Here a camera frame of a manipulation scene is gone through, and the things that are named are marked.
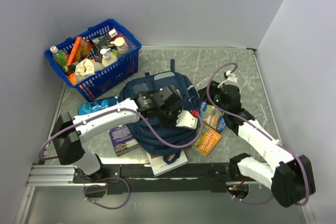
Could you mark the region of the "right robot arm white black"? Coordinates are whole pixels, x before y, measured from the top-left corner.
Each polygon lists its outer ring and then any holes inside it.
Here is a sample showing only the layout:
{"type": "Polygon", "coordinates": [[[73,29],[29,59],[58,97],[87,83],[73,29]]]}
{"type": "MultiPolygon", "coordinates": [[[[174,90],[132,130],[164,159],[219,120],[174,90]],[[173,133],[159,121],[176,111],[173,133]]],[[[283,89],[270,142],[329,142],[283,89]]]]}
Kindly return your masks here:
{"type": "Polygon", "coordinates": [[[255,160],[246,153],[230,159],[229,175],[235,181],[249,177],[269,188],[283,207],[297,204],[316,192],[310,159],[297,156],[268,134],[256,118],[242,107],[240,90],[232,84],[199,90],[202,101],[214,105],[224,114],[227,128],[246,141],[262,158],[255,160]]]}

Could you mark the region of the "blue monster pencil case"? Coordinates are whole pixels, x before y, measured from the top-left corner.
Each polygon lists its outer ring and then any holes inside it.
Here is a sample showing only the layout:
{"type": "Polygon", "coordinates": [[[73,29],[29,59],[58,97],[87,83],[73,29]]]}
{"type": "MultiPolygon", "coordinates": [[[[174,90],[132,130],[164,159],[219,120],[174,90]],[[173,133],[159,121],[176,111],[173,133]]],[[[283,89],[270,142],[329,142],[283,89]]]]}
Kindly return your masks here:
{"type": "Polygon", "coordinates": [[[98,99],[95,101],[83,103],[78,107],[78,115],[86,115],[93,112],[97,112],[120,102],[118,97],[109,97],[104,99],[98,99]]]}

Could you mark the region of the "navy blue student backpack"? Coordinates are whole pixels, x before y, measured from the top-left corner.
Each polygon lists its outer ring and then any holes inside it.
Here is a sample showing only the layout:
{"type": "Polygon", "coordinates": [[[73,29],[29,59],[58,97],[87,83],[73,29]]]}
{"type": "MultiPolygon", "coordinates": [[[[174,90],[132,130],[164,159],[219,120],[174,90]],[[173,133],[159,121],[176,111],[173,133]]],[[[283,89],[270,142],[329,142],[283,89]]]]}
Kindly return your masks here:
{"type": "Polygon", "coordinates": [[[120,101],[131,99],[140,119],[127,124],[130,132],[145,151],[163,156],[174,163],[182,149],[196,141],[199,95],[189,78],[170,70],[129,81],[119,94],[120,101]]]}

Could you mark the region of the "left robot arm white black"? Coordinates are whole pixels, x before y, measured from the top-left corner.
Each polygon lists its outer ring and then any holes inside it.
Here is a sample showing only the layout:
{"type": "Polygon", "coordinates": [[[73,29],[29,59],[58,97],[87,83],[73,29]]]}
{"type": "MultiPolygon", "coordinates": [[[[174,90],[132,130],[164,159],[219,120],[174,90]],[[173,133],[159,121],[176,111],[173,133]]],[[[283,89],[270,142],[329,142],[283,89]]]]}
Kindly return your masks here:
{"type": "Polygon", "coordinates": [[[174,86],[160,91],[139,92],[122,102],[98,112],[75,116],[64,113],[57,119],[52,142],[61,165],[74,165],[92,183],[106,177],[98,155],[85,149],[82,143],[94,136],[129,123],[157,118],[174,125],[181,111],[181,94],[174,86]]]}

